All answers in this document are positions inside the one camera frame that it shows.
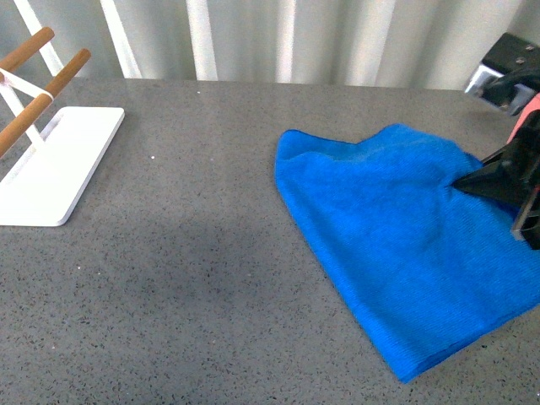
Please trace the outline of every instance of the gray countertop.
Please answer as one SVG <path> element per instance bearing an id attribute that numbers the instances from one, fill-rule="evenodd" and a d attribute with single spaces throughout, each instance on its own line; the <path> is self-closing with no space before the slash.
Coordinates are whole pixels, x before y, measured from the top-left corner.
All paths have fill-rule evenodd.
<path id="1" fill-rule="evenodd" d="M 0 403 L 540 402 L 538 308 L 401 384 L 273 182 L 288 128 L 404 122 L 483 157 L 515 120 L 456 91 L 290 84 L 76 79 L 63 105 L 126 118 L 65 225 L 0 228 Z"/>

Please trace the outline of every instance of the white strap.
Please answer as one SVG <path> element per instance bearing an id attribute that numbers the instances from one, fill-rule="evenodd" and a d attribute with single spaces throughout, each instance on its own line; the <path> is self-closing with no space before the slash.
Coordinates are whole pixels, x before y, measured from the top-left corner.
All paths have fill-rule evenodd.
<path id="1" fill-rule="evenodd" d="M 15 76 L 14 74 L 8 72 L 7 70 L 4 70 L 0 67 L 0 73 L 3 74 L 5 77 L 4 83 L 8 84 L 9 86 L 13 87 L 14 89 L 20 90 L 23 93 L 26 93 L 27 95 L 31 95 L 32 97 L 37 97 L 38 95 L 48 95 L 51 97 L 51 100 L 54 101 L 54 97 L 51 93 L 44 89 L 40 89 L 36 85 L 27 82 L 23 78 L 20 78 L 19 76 Z"/>

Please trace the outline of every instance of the wooden rack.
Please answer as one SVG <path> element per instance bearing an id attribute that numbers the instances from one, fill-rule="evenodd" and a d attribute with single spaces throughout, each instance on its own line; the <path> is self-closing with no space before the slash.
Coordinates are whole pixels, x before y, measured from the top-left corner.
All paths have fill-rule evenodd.
<path id="1" fill-rule="evenodd" d="M 0 182 L 0 225 L 64 224 L 124 117 L 122 108 L 64 107 L 37 132 L 35 121 L 90 59 L 82 49 L 44 89 L 15 76 L 53 37 L 43 28 L 0 60 L 0 94 L 16 115 L 0 132 L 0 158 L 25 132 L 32 141 Z M 23 108 L 12 88 L 34 99 Z"/>

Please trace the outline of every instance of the white rack stand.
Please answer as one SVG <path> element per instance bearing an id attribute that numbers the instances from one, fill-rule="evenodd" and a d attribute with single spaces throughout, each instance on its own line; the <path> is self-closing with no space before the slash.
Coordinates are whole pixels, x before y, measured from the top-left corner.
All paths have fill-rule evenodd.
<path id="1" fill-rule="evenodd" d="M 16 116 L 23 106 L 13 88 L 35 100 L 40 95 L 53 100 L 52 92 L 36 88 L 7 69 L 0 68 L 0 74 L 0 94 Z M 0 182 L 0 225 L 64 224 L 123 118 L 122 108 L 64 107 L 41 133 L 32 122 L 26 130 L 31 146 Z"/>

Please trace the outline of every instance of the wooden dowel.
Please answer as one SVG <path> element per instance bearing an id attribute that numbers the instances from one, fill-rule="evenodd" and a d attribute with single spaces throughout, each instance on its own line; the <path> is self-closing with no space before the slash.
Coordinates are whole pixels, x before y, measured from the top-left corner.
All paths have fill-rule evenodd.
<path id="1" fill-rule="evenodd" d="M 77 72 L 84 66 L 84 64 L 90 59 L 90 51 L 88 49 L 81 49 L 77 55 L 73 57 L 71 61 L 62 69 L 58 75 L 51 80 L 51 82 L 45 87 L 45 90 L 56 97 L 60 94 L 64 87 L 70 82 L 70 80 L 77 74 Z"/>
<path id="2" fill-rule="evenodd" d="M 47 94 L 40 94 L 0 132 L 0 158 L 52 103 Z"/>
<path id="3" fill-rule="evenodd" d="M 64 69 L 51 80 L 45 87 L 45 90 L 51 93 L 53 97 L 57 97 L 89 58 L 90 51 L 88 49 L 79 51 Z M 17 139 L 20 138 L 35 120 L 40 117 L 43 111 L 45 111 L 51 103 L 52 99 L 47 94 L 38 95 L 8 124 L 7 127 L 4 128 L 2 132 L 0 132 L 0 158 L 13 146 Z"/>
<path id="4" fill-rule="evenodd" d="M 14 72 L 20 65 L 30 59 L 32 55 L 38 52 L 47 42 L 54 37 L 54 31 L 49 27 L 42 28 L 33 34 L 28 40 L 23 42 L 17 49 L 11 51 L 4 59 L 0 61 L 0 68 L 8 72 Z M 0 73 L 0 82 L 4 79 Z"/>

